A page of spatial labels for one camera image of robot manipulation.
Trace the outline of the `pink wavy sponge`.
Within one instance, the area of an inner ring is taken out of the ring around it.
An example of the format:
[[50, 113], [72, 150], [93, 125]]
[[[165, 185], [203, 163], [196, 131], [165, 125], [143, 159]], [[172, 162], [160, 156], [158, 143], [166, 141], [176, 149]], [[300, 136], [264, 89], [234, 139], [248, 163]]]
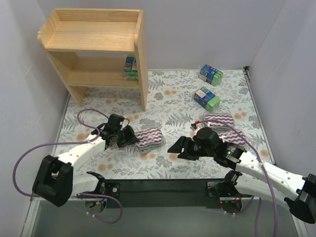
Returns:
[[164, 144], [164, 135], [159, 128], [149, 128], [135, 133], [135, 143], [141, 153], [148, 153]]
[[218, 136], [223, 142], [234, 143], [238, 145], [244, 145], [246, 136], [241, 130], [237, 130], [240, 136], [233, 130], [219, 133]]
[[207, 127], [225, 127], [222, 122], [228, 124], [229, 126], [234, 127], [235, 121], [234, 118], [230, 114], [205, 114], [204, 120], [207, 122], [203, 122], [202, 124]]

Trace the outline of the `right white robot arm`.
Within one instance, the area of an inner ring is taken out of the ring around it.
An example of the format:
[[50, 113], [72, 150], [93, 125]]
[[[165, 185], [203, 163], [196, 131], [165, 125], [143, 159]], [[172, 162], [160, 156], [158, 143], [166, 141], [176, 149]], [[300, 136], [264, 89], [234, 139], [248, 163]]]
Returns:
[[316, 222], [316, 177], [313, 174], [302, 176], [260, 162], [238, 144], [223, 141], [210, 127], [198, 130], [193, 138], [181, 136], [167, 151], [187, 160], [211, 157], [231, 169], [231, 177], [225, 181], [233, 191], [287, 206], [298, 219], [309, 224]]

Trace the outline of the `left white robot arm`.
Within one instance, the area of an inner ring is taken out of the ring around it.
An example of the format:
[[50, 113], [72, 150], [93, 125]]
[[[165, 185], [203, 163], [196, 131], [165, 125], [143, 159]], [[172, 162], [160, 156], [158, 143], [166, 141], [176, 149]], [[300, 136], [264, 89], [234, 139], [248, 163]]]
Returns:
[[119, 148], [137, 143], [130, 125], [123, 126], [124, 117], [111, 114], [106, 123], [97, 126], [83, 144], [59, 154], [43, 158], [32, 191], [57, 207], [63, 206], [73, 196], [86, 193], [98, 196], [108, 193], [105, 178], [93, 171], [74, 172], [97, 154], [116, 145]]

